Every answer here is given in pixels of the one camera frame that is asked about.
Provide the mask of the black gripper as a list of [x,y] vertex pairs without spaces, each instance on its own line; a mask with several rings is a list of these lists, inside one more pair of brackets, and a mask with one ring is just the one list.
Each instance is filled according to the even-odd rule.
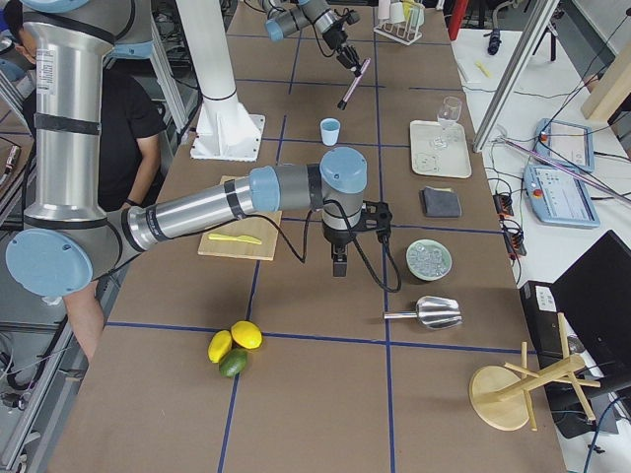
[[347,245],[354,239],[355,233],[349,230],[338,230],[332,227],[322,228],[324,238],[331,246],[332,274],[334,277],[347,273]]
[[362,62],[355,47],[348,41],[348,34],[345,31],[347,24],[346,19],[334,21],[331,26],[322,33],[322,37],[331,50],[340,52],[336,55],[338,62],[345,69],[352,70],[353,67],[360,67]]

